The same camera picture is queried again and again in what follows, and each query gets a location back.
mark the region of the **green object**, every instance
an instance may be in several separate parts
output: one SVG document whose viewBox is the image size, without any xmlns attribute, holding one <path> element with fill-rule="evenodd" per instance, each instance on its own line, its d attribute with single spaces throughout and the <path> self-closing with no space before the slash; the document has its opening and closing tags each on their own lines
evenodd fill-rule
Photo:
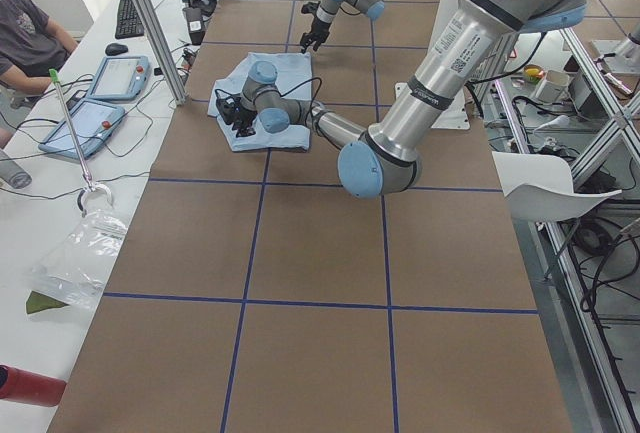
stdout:
<svg viewBox="0 0 640 433">
<path fill-rule="evenodd" d="M 27 315 L 53 308 L 62 308 L 63 306 L 67 306 L 67 304 L 42 293 L 32 291 L 29 298 L 27 298 Z"/>
<path fill-rule="evenodd" d="M 51 77 L 51 81 L 54 83 L 60 83 L 60 80 L 58 79 L 58 72 L 53 68 L 49 70 L 49 76 Z"/>
</svg>

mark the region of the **blue tablet device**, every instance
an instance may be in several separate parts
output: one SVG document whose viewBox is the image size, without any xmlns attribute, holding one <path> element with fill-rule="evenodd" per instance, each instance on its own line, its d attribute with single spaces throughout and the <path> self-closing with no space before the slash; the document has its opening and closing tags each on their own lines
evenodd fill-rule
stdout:
<svg viewBox="0 0 640 433">
<path fill-rule="evenodd" d="M 102 148 L 113 131 L 122 123 L 124 108 L 94 99 L 84 98 L 69 112 L 85 157 Z M 78 159 L 69 125 L 58 123 L 38 145 L 40 150 Z"/>
<path fill-rule="evenodd" d="M 103 101 L 133 100 L 149 77 L 146 56 L 105 56 L 100 63 L 87 98 Z"/>
</svg>

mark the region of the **table surface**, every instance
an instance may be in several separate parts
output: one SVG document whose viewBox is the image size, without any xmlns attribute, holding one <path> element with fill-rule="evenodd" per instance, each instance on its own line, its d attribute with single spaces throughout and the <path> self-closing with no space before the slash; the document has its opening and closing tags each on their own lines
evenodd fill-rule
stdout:
<svg viewBox="0 0 640 433">
<path fill-rule="evenodd" d="M 116 11 L 119 0 L 112 0 L 103 14 L 83 38 L 78 49 L 60 71 L 62 83 L 81 75 L 95 73 L 104 57 L 104 47 L 114 38 Z M 152 0 L 170 49 L 189 41 L 180 0 Z M 155 55 L 146 37 L 117 40 L 129 46 L 129 53 L 146 55 L 152 67 L 157 66 Z M 178 58 L 181 51 L 176 51 Z M 142 92 L 150 90 L 161 76 L 149 78 Z M 78 88 L 85 89 L 88 83 Z M 128 110 L 134 102 L 122 104 Z M 129 155 L 117 158 L 102 149 L 88 160 L 94 179 L 109 179 L 121 175 L 137 175 L 150 170 L 167 131 L 174 111 L 174 102 L 166 82 L 161 82 L 139 105 L 140 110 L 153 119 L 147 137 Z M 28 118 L 60 120 L 62 111 L 55 95 L 39 101 Z M 144 134 L 150 120 L 133 109 L 114 132 L 108 146 L 116 153 L 127 151 Z M 32 122 L 24 130 L 36 140 L 50 131 L 49 123 Z M 14 158 L 38 155 L 36 142 L 24 133 L 16 133 L 6 150 Z M 78 163 L 50 156 L 37 156 L 18 161 L 32 176 L 32 184 L 19 190 L 30 195 L 55 196 L 84 186 Z M 125 178 L 107 183 L 114 194 L 114 209 L 132 215 L 147 182 L 145 176 Z M 29 296 L 21 276 L 36 261 L 57 247 L 81 220 L 76 206 L 77 194 L 55 201 L 29 199 L 0 192 L 0 230 L 3 231 L 0 257 L 0 346 L 2 363 L 67 379 L 71 373 L 93 313 L 79 308 L 49 310 L 27 317 L 25 301 Z M 89 211 L 108 205 L 102 195 L 91 195 Z M 7 401 L 0 402 L 0 417 L 4 431 L 24 433 L 47 429 L 55 408 L 40 408 Z"/>
<path fill-rule="evenodd" d="M 49 431 L 570 431 L 481 121 L 358 200 L 326 142 L 233 154 L 206 116 L 249 51 L 299 51 L 303 1 L 220 1 Z M 438 2 L 341 16 L 318 98 L 381 118 Z"/>
</svg>

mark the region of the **white cloth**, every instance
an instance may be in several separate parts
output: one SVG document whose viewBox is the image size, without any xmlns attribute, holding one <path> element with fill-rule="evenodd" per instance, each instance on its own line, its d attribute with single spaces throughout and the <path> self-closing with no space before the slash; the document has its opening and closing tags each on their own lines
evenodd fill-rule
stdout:
<svg viewBox="0 0 640 433">
<path fill-rule="evenodd" d="M 311 78 L 311 55 L 309 53 L 249 53 L 226 78 L 216 80 L 211 91 L 211 100 L 207 114 L 218 120 L 218 125 L 227 138 L 232 151 L 257 150 L 262 148 L 304 148 L 309 149 L 310 131 L 302 125 L 290 125 L 279 133 L 268 133 L 262 123 L 253 122 L 255 135 L 236 138 L 236 132 L 227 125 L 216 108 L 215 89 L 220 88 L 229 93 L 240 93 L 247 79 L 247 74 L 256 61 L 269 61 L 278 70 L 276 86 L 281 93 L 286 93 L 299 83 Z M 287 95 L 296 100 L 311 100 L 311 83 L 306 83 Z"/>
</svg>

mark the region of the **gray bottle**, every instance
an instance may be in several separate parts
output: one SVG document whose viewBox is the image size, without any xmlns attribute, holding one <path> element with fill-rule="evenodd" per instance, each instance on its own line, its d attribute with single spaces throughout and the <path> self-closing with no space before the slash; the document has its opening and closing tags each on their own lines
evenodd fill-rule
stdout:
<svg viewBox="0 0 640 433">
<path fill-rule="evenodd" d="M 18 164 L 7 156 L 0 148 L 0 178 L 6 181 L 16 190 L 31 184 L 29 173 L 24 171 Z"/>
</svg>

